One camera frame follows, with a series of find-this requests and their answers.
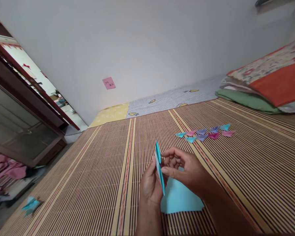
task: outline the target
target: green pillow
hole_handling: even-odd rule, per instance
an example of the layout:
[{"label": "green pillow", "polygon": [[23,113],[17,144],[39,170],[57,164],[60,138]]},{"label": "green pillow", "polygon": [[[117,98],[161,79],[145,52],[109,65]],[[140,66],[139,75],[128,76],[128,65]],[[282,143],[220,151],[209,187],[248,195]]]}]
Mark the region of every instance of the green pillow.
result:
[{"label": "green pillow", "polygon": [[215,92],[218,97],[227,99],[229,101],[237,102],[246,107],[262,111],[267,114],[280,114],[283,113],[278,108],[270,104],[262,96],[254,93],[245,93],[230,89],[221,89]]}]

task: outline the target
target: sticky note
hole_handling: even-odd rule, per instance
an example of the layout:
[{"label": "sticky note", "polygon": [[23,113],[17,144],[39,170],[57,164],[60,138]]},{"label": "sticky note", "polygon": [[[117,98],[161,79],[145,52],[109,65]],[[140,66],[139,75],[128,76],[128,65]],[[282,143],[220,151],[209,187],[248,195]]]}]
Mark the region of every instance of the sticky note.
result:
[{"label": "sticky note", "polygon": [[197,134],[198,135],[204,135],[206,133],[207,129],[198,129]]},{"label": "sticky note", "polygon": [[196,140],[197,137],[185,137],[185,139],[187,140],[187,142],[189,143],[193,143],[193,141]]},{"label": "sticky note", "polygon": [[219,128],[218,126],[217,127],[214,127],[214,128],[211,128],[210,129],[210,132],[211,133],[217,133],[218,132],[218,128]]},{"label": "sticky note", "polygon": [[208,137],[211,139],[217,139],[219,137],[219,133],[209,134]]},{"label": "sticky note", "polygon": [[161,201],[161,212],[171,214],[181,211],[201,211],[202,200],[178,180],[169,178],[165,196]]},{"label": "sticky note", "polygon": [[103,82],[104,82],[106,89],[112,89],[112,88],[114,89],[116,87],[115,83],[112,80],[112,77],[103,79]]},{"label": "sticky note", "polygon": [[161,172],[161,166],[160,166],[161,151],[157,141],[155,143],[155,159],[156,159],[156,169],[157,169],[158,177],[160,178],[163,194],[165,195],[165,184],[164,184],[163,174]]},{"label": "sticky note", "polygon": [[208,135],[197,135],[197,139],[202,142],[206,139],[206,137],[208,137]]},{"label": "sticky note", "polygon": [[233,133],[235,133],[236,131],[235,130],[232,130],[232,131],[223,131],[222,132],[222,135],[223,136],[226,136],[226,137],[231,137]]},{"label": "sticky note", "polygon": [[184,133],[178,133],[178,134],[175,134],[175,135],[178,138],[182,138],[185,134],[186,134],[186,132],[184,132]]},{"label": "sticky note", "polygon": [[221,130],[228,131],[230,124],[220,126]]},{"label": "sticky note", "polygon": [[188,132],[186,132],[186,135],[187,135],[187,136],[192,136],[192,135],[194,135],[195,132],[196,132],[195,130],[193,130],[193,131],[188,131]]}]

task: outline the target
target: pink sticky note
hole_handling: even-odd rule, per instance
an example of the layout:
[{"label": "pink sticky note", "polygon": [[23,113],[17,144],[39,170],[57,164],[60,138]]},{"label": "pink sticky note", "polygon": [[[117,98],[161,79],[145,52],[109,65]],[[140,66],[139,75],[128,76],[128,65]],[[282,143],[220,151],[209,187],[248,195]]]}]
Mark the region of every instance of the pink sticky note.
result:
[{"label": "pink sticky note", "polygon": [[189,131],[189,132],[186,132],[186,135],[187,136],[192,136],[192,135],[194,135],[195,132],[196,132],[195,130],[194,131]]},{"label": "pink sticky note", "polygon": [[232,130],[232,131],[223,131],[222,132],[222,135],[223,136],[226,136],[226,137],[231,137],[233,133],[235,133],[236,131],[235,130]]},{"label": "pink sticky note", "polygon": [[103,79],[104,85],[106,86],[106,89],[114,89],[116,87],[115,83],[112,80],[112,77]]},{"label": "pink sticky note", "polygon": [[212,138],[212,139],[217,139],[219,137],[219,133],[214,133],[214,134],[208,134],[209,138]]}]

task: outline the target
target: bed sheet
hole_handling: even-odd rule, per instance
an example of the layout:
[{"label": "bed sheet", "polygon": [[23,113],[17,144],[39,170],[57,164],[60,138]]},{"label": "bed sheet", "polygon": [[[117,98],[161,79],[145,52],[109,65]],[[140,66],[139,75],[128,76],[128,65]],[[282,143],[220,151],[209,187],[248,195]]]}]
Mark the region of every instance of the bed sheet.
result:
[{"label": "bed sheet", "polygon": [[106,108],[97,114],[89,128],[96,127],[111,121],[123,120],[126,118],[128,109],[129,103],[123,103]]},{"label": "bed sheet", "polygon": [[225,78],[224,74],[218,75],[192,85],[132,101],[126,118],[215,99],[217,98],[215,92],[219,90],[223,78]]}]

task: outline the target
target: blue paper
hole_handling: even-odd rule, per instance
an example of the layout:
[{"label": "blue paper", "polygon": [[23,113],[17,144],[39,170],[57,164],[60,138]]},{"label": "blue paper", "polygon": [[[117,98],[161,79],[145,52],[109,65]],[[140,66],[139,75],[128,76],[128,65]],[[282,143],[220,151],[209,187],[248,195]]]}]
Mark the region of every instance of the blue paper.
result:
[{"label": "blue paper", "polygon": [[221,130],[228,131],[230,124],[220,126]]},{"label": "blue paper", "polygon": [[175,134],[175,135],[178,138],[182,138],[185,134],[186,134],[186,132],[184,132],[184,133],[178,133],[178,134]]},{"label": "blue paper", "polygon": [[189,143],[193,143],[193,141],[196,140],[197,137],[185,137],[185,139],[189,142]]},{"label": "blue paper", "polygon": [[208,135],[197,135],[197,139],[202,142],[206,139],[206,137],[208,137]]},{"label": "blue paper", "polygon": [[171,214],[181,211],[201,211],[204,207],[202,200],[191,192],[178,180],[169,178],[165,190],[165,196],[161,201],[161,211]]},{"label": "blue paper", "polygon": [[160,151],[160,147],[159,147],[157,141],[155,143],[155,159],[156,159],[156,169],[157,169],[158,177],[160,178],[160,182],[161,182],[161,186],[162,186],[162,190],[163,190],[163,195],[165,195],[165,184],[164,184],[163,174],[161,172],[161,166],[160,166],[161,151]]},{"label": "blue paper", "polygon": [[39,201],[37,201],[34,197],[29,197],[27,199],[27,204],[24,207],[22,207],[21,210],[25,210],[26,212],[24,216],[27,216],[33,213],[39,205]]},{"label": "blue paper", "polygon": [[206,133],[207,129],[198,129],[197,134],[198,135],[204,135]]},{"label": "blue paper", "polygon": [[211,128],[210,129],[210,132],[211,133],[217,133],[218,132],[218,128],[219,128],[218,126],[217,127],[214,127],[214,128]]}]

